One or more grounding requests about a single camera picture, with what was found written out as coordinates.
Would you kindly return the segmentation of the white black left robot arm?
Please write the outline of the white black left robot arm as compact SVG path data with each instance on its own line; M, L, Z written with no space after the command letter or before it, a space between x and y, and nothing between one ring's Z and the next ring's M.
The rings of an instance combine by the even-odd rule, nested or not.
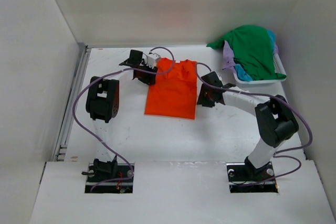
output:
M133 79L147 84L155 84L155 75L148 72L157 72L157 62L161 57L150 52L145 54L132 49L128 59L120 66L134 68ZM120 81L118 79L102 79L88 89L86 111L92 119L95 135L106 142L109 137L108 125L112 118L117 116L120 100Z

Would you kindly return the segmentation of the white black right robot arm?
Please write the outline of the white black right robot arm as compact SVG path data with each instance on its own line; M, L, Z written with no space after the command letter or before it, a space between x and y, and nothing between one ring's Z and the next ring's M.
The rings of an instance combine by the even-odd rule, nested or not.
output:
M223 84L215 72L201 77L197 104L213 108L216 104L233 106L256 118L260 139L242 164L229 165L230 182L260 182L274 176L271 159L278 148L299 129L286 99L253 95L234 84Z

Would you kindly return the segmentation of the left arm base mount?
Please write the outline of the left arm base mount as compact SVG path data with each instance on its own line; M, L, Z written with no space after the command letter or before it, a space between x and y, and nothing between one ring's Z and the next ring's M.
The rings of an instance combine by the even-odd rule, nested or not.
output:
M86 194L133 193L132 170L127 164L119 164L117 156L106 162L95 158L88 169L81 174L86 179Z

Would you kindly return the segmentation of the orange t shirt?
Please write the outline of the orange t shirt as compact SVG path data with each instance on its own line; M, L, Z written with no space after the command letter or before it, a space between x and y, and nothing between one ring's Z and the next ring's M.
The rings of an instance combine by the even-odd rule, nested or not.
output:
M144 114L182 119L195 119L197 99L196 61L172 63L162 58L155 84L149 86Z

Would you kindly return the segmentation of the green t shirt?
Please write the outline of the green t shirt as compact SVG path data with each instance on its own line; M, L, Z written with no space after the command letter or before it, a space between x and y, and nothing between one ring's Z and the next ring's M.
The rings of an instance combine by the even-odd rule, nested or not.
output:
M223 51L223 70L230 70L241 81L283 80L277 72L274 54L278 52L276 35L256 25L242 25L207 44Z

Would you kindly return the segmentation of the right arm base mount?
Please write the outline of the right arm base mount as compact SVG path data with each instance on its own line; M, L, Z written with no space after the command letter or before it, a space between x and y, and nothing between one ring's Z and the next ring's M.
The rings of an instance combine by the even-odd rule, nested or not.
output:
M245 163L227 163L231 193L277 193L278 187L272 163L253 169Z

